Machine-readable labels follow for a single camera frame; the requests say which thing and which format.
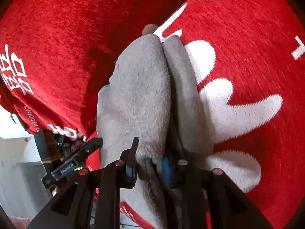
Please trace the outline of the grey knit sweater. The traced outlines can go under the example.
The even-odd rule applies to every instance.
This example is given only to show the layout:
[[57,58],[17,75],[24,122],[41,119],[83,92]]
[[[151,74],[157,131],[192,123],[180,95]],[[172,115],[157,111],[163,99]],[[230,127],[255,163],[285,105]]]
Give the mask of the grey knit sweater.
[[177,226],[179,192],[165,186],[164,153],[198,163],[214,149],[195,74],[178,36],[161,42],[145,35],[121,53],[98,93],[97,133],[103,139],[102,167],[139,138],[139,176],[134,189],[121,191],[121,200],[155,228]]

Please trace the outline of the red patterned bed blanket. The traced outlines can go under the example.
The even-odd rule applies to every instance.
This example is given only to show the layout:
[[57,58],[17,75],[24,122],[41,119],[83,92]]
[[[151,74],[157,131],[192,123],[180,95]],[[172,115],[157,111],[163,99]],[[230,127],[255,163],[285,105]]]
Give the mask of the red patterned bed blanket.
[[[98,93],[149,34],[180,38],[213,143],[198,163],[164,153],[190,163],[187,188],[170,189],[173,228],[285,228],[303,216],[304,23],[292,0],[13,0],[1,15],[1,106],[33,135],[101,138]],[[100,150],[29,228],[87,228],[93,202],[95,228],[119,228],[119,214],[155,228],[121,200],[121,154],[102,167]]]

